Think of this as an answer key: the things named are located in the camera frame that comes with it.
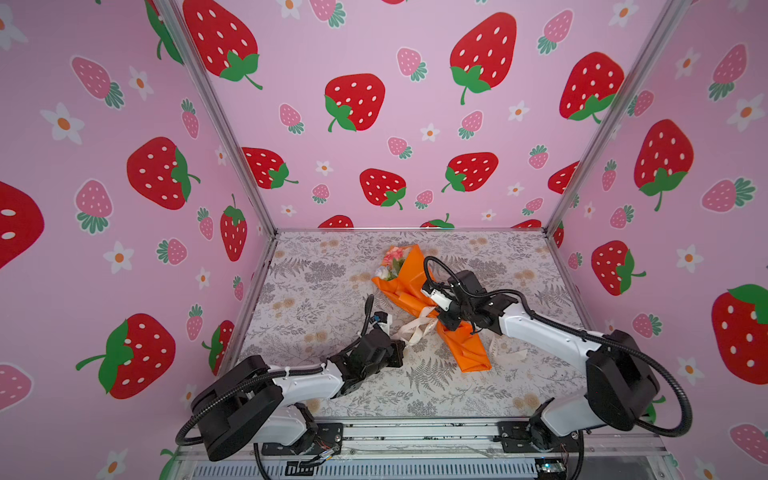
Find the orange wrapping paper sheet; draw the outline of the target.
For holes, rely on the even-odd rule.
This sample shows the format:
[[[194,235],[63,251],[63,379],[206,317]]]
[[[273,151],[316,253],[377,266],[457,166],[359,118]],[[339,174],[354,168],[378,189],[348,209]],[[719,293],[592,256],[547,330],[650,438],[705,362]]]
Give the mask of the orange wrapping paper sheet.
[[[482,341],[472,334],[471,325],[460,321],[456,330],[446,327],[438,318],[441,310],[437,304],[422,292],[426,281],[424,255],[418,245],[393,246],[386,252],[372,282],[394,305],[415,317],[397,335],[409,336],[406,344],[413,346],[435,330],[462,372],[489,371],[490,359]]]

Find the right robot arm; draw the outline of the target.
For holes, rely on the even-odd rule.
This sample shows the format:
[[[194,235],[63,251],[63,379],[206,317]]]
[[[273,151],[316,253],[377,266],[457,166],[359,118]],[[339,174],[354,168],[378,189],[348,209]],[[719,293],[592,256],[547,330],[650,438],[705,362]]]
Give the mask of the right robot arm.
[[[550,451],[566,437],[601,427],[628,432],[641,428],[662,437],[688,433],[692,404],[680,383],[658,361],[644,354],[623,331],[590,332],[536,313],[525,295],[513,289],[484,289],[475,275],[462,271],[446,283],[427,279],[422,291],[438,307],[443,326],[461,322],[477,330],[521,340],[557,356],[586,379],[584,389],[544,402],[530,417],[527,434],[540,451]],[[681,418],[671,428],[645,419],[662,384],[677,398]]]

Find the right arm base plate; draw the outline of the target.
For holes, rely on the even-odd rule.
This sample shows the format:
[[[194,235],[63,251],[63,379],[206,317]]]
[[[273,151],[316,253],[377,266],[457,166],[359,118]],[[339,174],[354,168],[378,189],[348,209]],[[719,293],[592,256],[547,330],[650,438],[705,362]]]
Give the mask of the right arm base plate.
[[[501,444],[505,453],[536,455],[577,453],[580,445],[577,434],[556,437],[546,427],[530,426],[527,421],[498,422],[493,440]]]

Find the cream ribbon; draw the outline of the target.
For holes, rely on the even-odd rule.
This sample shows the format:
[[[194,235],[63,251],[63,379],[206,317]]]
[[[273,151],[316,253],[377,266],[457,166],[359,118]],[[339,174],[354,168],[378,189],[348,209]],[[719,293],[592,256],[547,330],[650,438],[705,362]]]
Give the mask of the cream ribbon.
[[[470,335],[470,327],[464,322],[458,332],[449,332],[437,319],[435,307],[423,307],[414,319],[403,324],[392,335],[394,340],[405,342],[407,348],[424,344],[427,338],[438,336],[449,349],[449,353],[463,372],[488,371],[494,365],[523,363],[529,350],[512,350],[513,344],[506,340],[491,340],[485,345],[482,340]]]

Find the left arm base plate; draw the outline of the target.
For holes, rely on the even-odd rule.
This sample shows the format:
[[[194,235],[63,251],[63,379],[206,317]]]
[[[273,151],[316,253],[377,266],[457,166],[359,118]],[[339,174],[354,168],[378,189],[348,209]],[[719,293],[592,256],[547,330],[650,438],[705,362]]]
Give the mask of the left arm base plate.
[[[319,423],[310,427],[293,444],[262,444],[260,453],[266,456],[317,456],[328,451],[336,454],[341,451],[343,433],[343,423]]]

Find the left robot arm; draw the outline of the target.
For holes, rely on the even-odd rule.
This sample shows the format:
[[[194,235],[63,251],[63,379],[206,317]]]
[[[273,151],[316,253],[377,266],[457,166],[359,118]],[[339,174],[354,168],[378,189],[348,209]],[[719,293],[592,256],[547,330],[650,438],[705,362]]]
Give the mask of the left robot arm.
[[[275,367],[250,356],[193,400],[175,443],[202,444],[211,461],[253,443],[278,445],[294,455],[332,450],[338,442],[324,436],[307,402],[342,397],[383,369],[402,367],[404,349],[404,341],[374,326],[349,351],[315,366]]]

